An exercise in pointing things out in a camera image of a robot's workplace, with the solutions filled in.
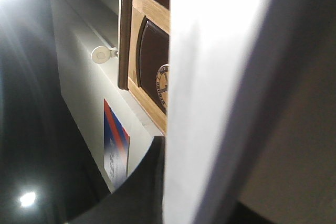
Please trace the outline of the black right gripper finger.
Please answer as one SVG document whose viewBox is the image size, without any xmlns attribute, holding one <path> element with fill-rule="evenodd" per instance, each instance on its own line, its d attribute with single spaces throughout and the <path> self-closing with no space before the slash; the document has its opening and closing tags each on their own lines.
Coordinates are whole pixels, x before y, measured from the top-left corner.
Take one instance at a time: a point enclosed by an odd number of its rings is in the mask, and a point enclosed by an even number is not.
<svg viewBox="0 0 336 224">
<path fill-rule="evenodd" d="M 165 138 L 156 136 L 134 172 L 71 223 L 162 223 Z"/>
</svg>

